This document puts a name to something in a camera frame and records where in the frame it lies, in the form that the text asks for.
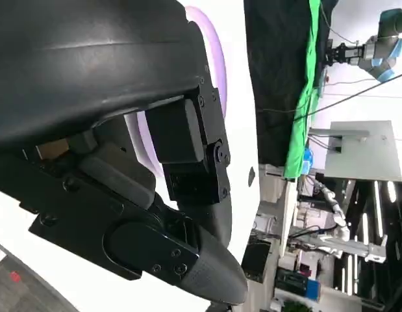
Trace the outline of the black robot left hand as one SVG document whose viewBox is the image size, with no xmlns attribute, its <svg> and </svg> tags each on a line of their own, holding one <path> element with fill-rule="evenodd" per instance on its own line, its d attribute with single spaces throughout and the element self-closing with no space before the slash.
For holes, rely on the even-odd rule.
<svg viewBox="0 0 402 312">
<path fill-rule="evenodd" d="M 0 1 L 0 191 L 30 232 L 127 280 L 245 302 L 231 161 L 178 1 Z"/>
</svg>

